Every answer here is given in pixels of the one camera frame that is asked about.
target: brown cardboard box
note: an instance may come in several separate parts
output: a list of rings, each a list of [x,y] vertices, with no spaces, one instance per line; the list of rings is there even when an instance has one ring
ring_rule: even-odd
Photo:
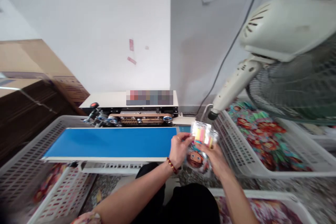
[[[53,120],[77,114],[54,85],[40,79],[0,79],[0,108],[0,167]]]
[[[84,114],[78,106],[90,94],[43,40],[0,42],[0,72],[7,78],[50,82],[79,114]]]

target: black cable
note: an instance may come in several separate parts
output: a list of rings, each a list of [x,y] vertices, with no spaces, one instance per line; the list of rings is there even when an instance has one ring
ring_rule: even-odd
[[[196,114],[198,114],[198,113],[200,112],[200,109],[201,109],[201,107],[202,107],[204,101],[208,98],[208,96],[209,96],[210,93],[212,92],[212,90],[213,90],[213,88],[214,88],[214,86],[215,86],[215,84],[216,84],[216,81],[217,81],[217,79],[218,79],[219,73],[221,72],[222,66],[223,66],[223,64],[224,64],[224,62],[225,62],[225,60],[226,60],[226,58],[228,57],[229,53],[231,52],[231,49],[232,49],[233,45],[235,44],[235,42],[236,42],[236,40],[237,40],[237,38],[238,38],[238,36],[239,36],[239,34],[240,34],[240,31],[242,30],[242,28],[243,28],[243,26],[244,26],[244,24],[245,24],[245,22],[246,22],[246,20],[247,20],[247,18],[248,18],[248,16],[249,16],[249,14],[250,14],[250,11],[251,11],[251,8],[252,8],[252,6],[253,6],[253,4],[254,4],[254,1],[255,1],[255,0],[252,0],[252,1],[251,1],[250,6],[248,7],[248,11],[247,11],[247,13],[246,13],[246,15],[245,15],[245,17],[244,17],[244,21],[243,21],[243,23],[242,23],[240,29],[238,30],[238,32],[237,32],[235,38],[233,39],[233,42],[231,43],[231,45],[230,45],[230,47],[229,47],[229,49],[228,49],[226,55],[224,56],[224,59],[222,60],[222,63],[221,63],[221,65],[220,65],[220,67],[219,67],[219,70],[218,70],[218,72],[217,72],[215,81],[213,82],[210,91],[208,92],[208,94],[206,95],[206,97],[205,97],[205,98],[203,99],[203,101],[201,102],[201,105],[199,106],[199,108],[198,108]]]

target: blue conveyor belt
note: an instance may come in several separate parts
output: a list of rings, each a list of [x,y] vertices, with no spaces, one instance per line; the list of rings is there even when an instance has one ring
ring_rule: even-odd
[[[43,158],[163,158],[169,155],[170,141],[174,135],[175,127],[69,128]]]

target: black pants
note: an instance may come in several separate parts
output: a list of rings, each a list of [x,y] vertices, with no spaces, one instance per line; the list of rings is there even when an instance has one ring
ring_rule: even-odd
[[[157,163],[149,163],[141,167],[136,178],[139,178],[157,167]],[[219,210],[215,198],[203,185],[189,184],[175,187],[173,196],[163,207],[165,198],[163,185],[151,201],[132,222],[138,223],[219,223]]]

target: plastic bag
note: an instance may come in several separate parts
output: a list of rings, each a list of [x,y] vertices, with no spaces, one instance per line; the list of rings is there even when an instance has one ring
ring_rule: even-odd
[[[218,141],[218,132],[212,129],[210,124],[196,121],[191,126],[191,134],[195,137],[195,140],[189,145],[186,164],[191,169],[209,177],[211,174],[210,160],[204,152],[196,148],[195,143],[213,148]]]

